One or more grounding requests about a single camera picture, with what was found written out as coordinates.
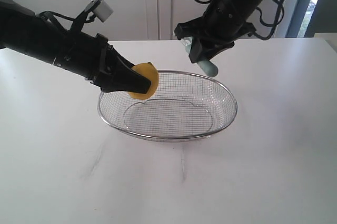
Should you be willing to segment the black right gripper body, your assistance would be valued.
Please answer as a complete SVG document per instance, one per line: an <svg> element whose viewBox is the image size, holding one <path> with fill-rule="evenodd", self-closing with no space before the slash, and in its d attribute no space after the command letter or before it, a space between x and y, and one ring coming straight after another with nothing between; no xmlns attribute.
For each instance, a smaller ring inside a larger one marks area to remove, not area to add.
<svg viewBox="0 0 337 224"><path fill-rule="evenodd" d="M212 0L199 19L194 45L200 48L230 48L244 35L251 36L255 26L248 22L257 0Z"/></svg>

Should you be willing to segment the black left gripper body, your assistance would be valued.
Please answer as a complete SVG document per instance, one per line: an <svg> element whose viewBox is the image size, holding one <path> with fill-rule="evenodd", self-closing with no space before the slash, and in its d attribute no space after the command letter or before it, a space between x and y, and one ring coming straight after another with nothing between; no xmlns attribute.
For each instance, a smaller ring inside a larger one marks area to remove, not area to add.
<svg viewBox="0 0 337 224"><path fill-rule="evenodd" d="M107 37L97 33L95 37L97 42L97 55L93 61L93 68L86 80L100 88L104 93L116 91L114 77L116 74L116 58L111 55L111 45Z"/></svg>

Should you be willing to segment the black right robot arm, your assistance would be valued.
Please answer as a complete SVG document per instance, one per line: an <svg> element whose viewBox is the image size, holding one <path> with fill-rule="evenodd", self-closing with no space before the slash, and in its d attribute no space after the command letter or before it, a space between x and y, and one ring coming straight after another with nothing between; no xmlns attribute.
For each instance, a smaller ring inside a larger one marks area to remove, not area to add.
<svg viewBox="0 0 337 224"><path fill-rule="evenodd" d="M276 1L277 10L270 33L261 36L247 19L263 0L209 0L202 16L185 23L177 24L174 35L178 40L192 39L189 59L197 63L210 60L217 54L232 48L237 39L253 35L261 40L270 39L283 11L284 0Z"/></svg>

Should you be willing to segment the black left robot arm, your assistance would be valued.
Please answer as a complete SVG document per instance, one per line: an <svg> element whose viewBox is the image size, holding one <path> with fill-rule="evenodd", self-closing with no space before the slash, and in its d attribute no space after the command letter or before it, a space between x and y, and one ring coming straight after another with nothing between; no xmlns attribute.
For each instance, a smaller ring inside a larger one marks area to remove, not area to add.
<svg viewBox="0 0 337 224"><path fill-rule="evenodd" d="M76 18L51 11L36 14L13 0L1 0L1 48L83 76L105 93L145 94L152 81L133 71L105 36L82 32L85 24L96 18L104 22L112 13L103 0L91 0Z"/></svg>

